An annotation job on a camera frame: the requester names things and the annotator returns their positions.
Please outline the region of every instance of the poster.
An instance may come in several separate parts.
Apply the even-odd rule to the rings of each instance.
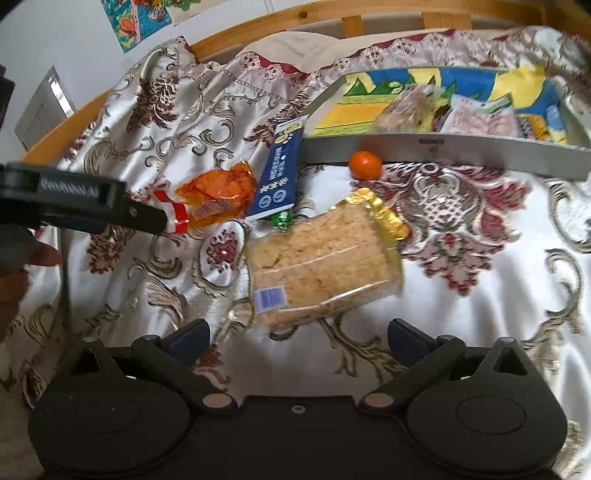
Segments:
[[[168,13],[174,24],[200,14],[226,0],[163,0],[168,6]]]
[[[124,52],[171,23],[166,3],[190,0],[101,0]]]

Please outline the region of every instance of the hand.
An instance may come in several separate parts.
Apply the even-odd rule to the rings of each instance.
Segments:
[[[61,254],[53,247],[37,242],[30,265],[53,267],[62,262]],[[29,288],[29,272],[24,268],[0,278],[0,342],[6,337],[8,325],[18,313],[18,303]]]

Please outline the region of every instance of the cracker package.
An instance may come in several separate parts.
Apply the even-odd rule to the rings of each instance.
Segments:
[[[246,246],[255,321],[270,326],[334,315],[399,294],[398,241],[408,226],[370,189],[288,232]]]

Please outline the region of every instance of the blue package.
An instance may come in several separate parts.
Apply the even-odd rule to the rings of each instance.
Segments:
[[[302,116],[277,126],[267,165],[246,220],[266,218],[296,204],[298,152],[307,118]]]

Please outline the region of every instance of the bedspread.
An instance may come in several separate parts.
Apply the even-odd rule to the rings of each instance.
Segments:
[[[341,75],[371,69],[540,64],[562,95],[574,92],[589,109],[590,52],[581,38],[547,27],[493,39],[445,31],[383,41],[302,72],[289,55],[277,63],[253,51],[223,66],[200,64],[177,38],[130,69],[59,167],[124,180],[129,195],[146,202],[154,187],[229,168],[241,158],[258,176],[279,123]],[[468,345],[489,346],[503,335],[521,340],[569,420],[556,471],[591,478],[589,185],[438,164],[392,164],[372,182],[352,181],[346,168],[333,166],[303,167],[300,177],[297,216],[317,215],[369,186],[407,221],[412,234],[401,245],[401,298],[269,332],[251,325],[242,258],[242,239],[269,231],[266,220],[160,237],[118,226],[101,235],[44,228],[40,238],[60,247],[66,262],[31,267],[31,290],[0,346],[4,388],[33,407],[78,339],[93,335],[109,346],[129,345],[203,317],[212,343],[193,370],[237,399],[359,398],[404,371],[386,342],[388,323],[401,317]],[[217,255],[220,245],[233,255]]]

